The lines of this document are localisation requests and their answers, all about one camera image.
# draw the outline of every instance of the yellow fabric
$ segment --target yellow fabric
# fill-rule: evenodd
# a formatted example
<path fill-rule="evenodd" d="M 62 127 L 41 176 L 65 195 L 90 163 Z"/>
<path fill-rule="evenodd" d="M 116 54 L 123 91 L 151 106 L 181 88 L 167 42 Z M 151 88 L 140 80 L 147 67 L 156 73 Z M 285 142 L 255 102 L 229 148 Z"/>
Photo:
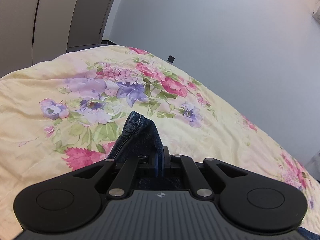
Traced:
<path fill-rule="evenodd" d="M 74 88 L 70 78 L 105 80 L 105 96 L 87 102 L 85 111 L 102 100 L 104 107 L 92 113 L 94 118 L 98 112 L 108 115 L 91 121 L 90 112 L 75 114 L 84 113 L 79 110 L 84 85 Z M 140 84 L 135 88 L 143 86 L 149 99 L 137 90 L 132 103 L 129 94 L 124 97 L 129 93 L 125 84 Z M 123 93 L 114 90 L 121 87 Z M 52 102 L 54 113 L 46 110 Z M 182 70 L 143 50 L 105 46 L 68 53 L 0 79 L 0 239 L 21 232 L 12 205 L 23 188 L 78 168 L 82 163 L 74 157 L 82 150 L 91 155 L 89 161 L 105 158 L 132 110 L 155 122 L 170 154 L 197 162 L 217 158 L 299 188 L 308 200 L 301 226 L 320 234 L 320 185 L 272 138 Z"/>

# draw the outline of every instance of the metal pin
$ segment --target metal pin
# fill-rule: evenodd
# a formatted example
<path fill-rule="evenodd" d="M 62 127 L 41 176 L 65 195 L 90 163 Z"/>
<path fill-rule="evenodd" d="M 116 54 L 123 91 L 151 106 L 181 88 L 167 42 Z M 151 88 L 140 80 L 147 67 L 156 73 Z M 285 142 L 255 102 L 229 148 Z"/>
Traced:
<path fill-rule="evenodd" d="M 198 189 L 196 193 L 201 197 L 209 197 L 211 196 L 212 191 L 209 190 L 208 188 L 201 188 L 201 189 Z"/>
<path fill-rule="evenodd" d="M 122 188 L 113 188 L 109 190 L 109 194 L 113 197 L 120 197 L 124 194 L 124 190 Z"/>

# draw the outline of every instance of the black baseboard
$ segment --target black baseboard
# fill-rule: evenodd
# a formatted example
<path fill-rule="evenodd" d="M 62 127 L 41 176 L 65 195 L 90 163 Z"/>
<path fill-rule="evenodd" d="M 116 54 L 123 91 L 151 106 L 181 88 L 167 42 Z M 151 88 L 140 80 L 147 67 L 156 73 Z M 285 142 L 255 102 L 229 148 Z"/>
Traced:
<path fill-rule="evenodd" d="M 114 42 L 109 41 L 109 40 L 102 40 L 101 44 L 106 44 L 106 45 L 116 45 Z"/>

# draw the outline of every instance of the door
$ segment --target door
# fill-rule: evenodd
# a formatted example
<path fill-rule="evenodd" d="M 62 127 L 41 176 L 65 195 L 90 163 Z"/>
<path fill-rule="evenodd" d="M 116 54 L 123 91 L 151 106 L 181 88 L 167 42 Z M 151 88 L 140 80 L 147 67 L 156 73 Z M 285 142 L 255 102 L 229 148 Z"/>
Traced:
<path fill-rule="evenodd" d="M 77 0 L 68 48 L 100 43 L 103 21 L 111 0 Z"/>

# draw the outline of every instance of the dark blue denim garment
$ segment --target dark blue denim garment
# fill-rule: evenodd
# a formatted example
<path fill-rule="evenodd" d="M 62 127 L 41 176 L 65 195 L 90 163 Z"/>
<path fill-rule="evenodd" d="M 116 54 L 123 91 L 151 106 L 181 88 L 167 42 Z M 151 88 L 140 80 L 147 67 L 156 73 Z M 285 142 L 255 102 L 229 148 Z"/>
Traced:
<path fill-rule="evenodd" d="M 300 235 L 304 236 L 307 240 L 320 240 L 320 236 L 317 234 L 314 234 L 305 228 L 298 228 L 298 232 Z"/>
<path fill-rule="evenodd" d="M 132 111 L 124 124 L 122 134 L 117 139 L 108 158 L 124 163 L 128 157 L 155 153 L 156 178 L 145 178 L 139 182 L 139 189 L 153 190 L 159 187 L 168 190 L 183 189 L 178 179 L 162 178 L 164 170 L 164 152 L 156 125 L 142 114 Z M 307 240 L 320 240 L 320 236 L 305 228 L 298 228 L 298 232 Z"/>
<path fill-rule="evenodd" d="M 164 152 L 156 125 L 142 114 L 132 111 L 108 158 L 124 163 L 129 157 L 149 156 L 151 153 L 157 156 L 155 159 L 156 177 L 162 177 Z"/>

